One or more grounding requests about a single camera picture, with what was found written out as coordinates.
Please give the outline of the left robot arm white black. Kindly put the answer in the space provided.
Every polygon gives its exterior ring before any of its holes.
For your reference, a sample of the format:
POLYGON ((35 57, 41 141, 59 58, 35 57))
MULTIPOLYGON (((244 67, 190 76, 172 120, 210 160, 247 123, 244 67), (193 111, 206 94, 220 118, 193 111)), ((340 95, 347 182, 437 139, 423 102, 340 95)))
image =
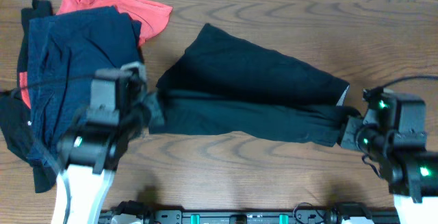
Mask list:
POLYGON ((52 223, 97 223, 118 163, 131 140, 164 122, 155 92, 91 97, 85 123, 74 122, 58 142, 59 170, 52 223))

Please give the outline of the black mounting rail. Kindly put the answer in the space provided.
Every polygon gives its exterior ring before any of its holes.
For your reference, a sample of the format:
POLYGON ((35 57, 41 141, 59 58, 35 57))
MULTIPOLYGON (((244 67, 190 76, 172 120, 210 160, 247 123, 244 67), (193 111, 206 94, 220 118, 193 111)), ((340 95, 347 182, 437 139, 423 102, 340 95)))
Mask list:
POLYGON ((154 210, 142 203, 124 201, 100 214, 98 224, 400 224, 395 210, 372 210, 362 203, 341 202, 323 210, 299 203, 293 210, 154 210))

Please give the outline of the navy blue folded shorts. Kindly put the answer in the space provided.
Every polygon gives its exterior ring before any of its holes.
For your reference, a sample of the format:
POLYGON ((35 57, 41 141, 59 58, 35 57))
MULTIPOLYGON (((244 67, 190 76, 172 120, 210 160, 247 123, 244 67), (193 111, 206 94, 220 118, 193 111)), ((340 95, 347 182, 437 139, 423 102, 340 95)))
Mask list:
POLYGON ((95 71, 141 60, 140 29, 140 22, 113 7, 30 20, 31 130, 52 155, 77 109, 89 103, 95 71))

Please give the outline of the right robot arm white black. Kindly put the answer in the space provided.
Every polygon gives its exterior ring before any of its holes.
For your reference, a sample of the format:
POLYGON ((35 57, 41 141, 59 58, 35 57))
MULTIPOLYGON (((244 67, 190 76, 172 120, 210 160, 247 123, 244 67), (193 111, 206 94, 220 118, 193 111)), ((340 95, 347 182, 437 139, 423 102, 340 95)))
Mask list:
POLYGON ((401 223, 436 223, 437 153, 426 150, 426 140, 421 121, 350 117, 339 145, 361 152, 387 182, 401 223))

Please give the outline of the black garment under pile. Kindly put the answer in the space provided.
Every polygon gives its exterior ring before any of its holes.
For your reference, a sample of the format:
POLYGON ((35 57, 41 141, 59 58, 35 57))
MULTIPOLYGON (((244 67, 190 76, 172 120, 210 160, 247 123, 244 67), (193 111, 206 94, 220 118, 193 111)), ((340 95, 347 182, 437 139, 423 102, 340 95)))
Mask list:
POLYGON ((33 0, 30 8, 21 10, 23 39, 18 55, 16 82, 18 92, 1 92, 1 132, 7 148, 22 161, 28 163, 34 174, 36 193, 47 192, 55 185, 56 176, 43 162, 28 158, 33 147, 33 134, 30 120, 30 98, 27 85, 29 21, 33 18, 51 16, 53 9, 50 1, 33 0))

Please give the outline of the red-orange garment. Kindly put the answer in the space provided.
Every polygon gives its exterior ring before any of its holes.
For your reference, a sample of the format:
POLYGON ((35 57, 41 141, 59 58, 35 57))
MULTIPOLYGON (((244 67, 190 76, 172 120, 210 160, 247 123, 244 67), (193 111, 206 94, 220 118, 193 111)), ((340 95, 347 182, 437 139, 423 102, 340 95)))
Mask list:
MULTIPOLYGON (((169 5, 150 0, 62 0, 57 14, 103 7, 114 7, 117 12, 126 13, 132 20, 141 23, 139 46, 164 31, 173 10, 173 7, 169 5)), ((23 40, 17 63, 17 84, 21 88, 19 97, 27 109, 31 107, 29 91, 26 89, 29 60, 29 21, 33 18, 44 18, 52 15, 53 8, 51 2, 47 0, 33 0, 30 8, 21 10, 23 40)))

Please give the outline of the black shorts with white lining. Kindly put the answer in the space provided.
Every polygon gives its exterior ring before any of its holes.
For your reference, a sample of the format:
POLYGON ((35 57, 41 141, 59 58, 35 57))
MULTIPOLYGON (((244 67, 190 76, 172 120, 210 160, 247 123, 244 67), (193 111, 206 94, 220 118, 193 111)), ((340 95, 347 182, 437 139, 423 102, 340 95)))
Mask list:
POLYGON ((244 132, 332 147, 359 115, 344 105, 347 81, 210 24, 156 86, 165 122, 152 134, 244 132))

